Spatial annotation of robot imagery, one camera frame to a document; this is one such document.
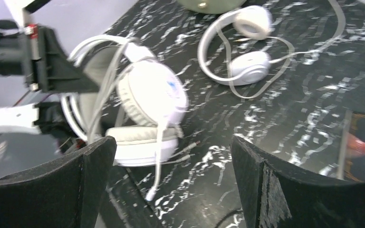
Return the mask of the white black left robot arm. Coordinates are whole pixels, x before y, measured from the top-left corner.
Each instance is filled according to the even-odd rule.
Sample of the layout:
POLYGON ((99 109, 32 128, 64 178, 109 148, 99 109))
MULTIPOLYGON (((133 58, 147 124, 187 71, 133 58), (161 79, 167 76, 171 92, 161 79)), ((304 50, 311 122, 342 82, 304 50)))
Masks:
MULTIPOLYGON (((0 76, 24 76, 30 91, 57 93, 97 92, 99 87, 83 70, 69 61, 53 29, 30 24, 26 33, 5 35, 17 29, 12 20, 0 20, 0 76)), ((66 103, 37 102, 0 108, 0 133, 50 134, 63 142, 62 152, 87 143, 75 113, 66 103)))

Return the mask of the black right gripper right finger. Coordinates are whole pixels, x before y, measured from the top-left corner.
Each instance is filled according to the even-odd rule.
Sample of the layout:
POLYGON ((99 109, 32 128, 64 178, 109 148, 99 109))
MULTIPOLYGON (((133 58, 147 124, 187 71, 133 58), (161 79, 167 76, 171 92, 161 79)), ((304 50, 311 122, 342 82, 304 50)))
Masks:
POLYGON ((232 163, 249 228, 365 228, 365 182, 323 176, 234 136, 232 163))

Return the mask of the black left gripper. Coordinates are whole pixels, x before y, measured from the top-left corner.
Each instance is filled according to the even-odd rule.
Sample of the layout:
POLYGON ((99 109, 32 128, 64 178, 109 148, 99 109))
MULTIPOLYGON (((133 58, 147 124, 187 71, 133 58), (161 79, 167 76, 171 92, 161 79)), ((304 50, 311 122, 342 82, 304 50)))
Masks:
MULTIPOLYGON (((12 20, 0 20, 1 30, 17 28, 12 20)), ((23 33, 0 32, 0 76, 25 76, 31 91, 98 92, 98 85, 67 59, 54 30, 36 24, 26 26, 23 33)))

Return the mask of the large white over-ear headphones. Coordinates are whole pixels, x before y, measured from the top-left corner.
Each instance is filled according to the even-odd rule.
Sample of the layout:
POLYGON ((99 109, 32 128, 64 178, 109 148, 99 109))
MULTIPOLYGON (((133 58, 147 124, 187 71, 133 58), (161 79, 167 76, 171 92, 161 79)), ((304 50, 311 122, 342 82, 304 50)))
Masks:
POLYGON ((73 132, 89 144, 101 136, 102 108, 111 93, 117 92, 120 109, 114 127, 106 131, 117 142, 114 165, 155 166, 154 183, 145 197, 151 201, 158 191, 161 166, 172 163, 177 155, 188 96, 176 74, 135 37, 88 38, 72 50, 68 60, 79 66, 89 50, 105 41, 114 44, 97 53, 85 67, 99 91, 78 96, 64 93, 62 110, 73 132))

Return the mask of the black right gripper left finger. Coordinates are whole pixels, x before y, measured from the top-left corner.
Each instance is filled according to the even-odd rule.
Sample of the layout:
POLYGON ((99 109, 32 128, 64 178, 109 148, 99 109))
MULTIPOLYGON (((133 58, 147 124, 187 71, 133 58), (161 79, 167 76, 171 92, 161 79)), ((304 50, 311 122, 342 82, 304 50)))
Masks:
POLYGON ((115 152, 106 136, 0 178, 0 228, 93 228, 115 152))

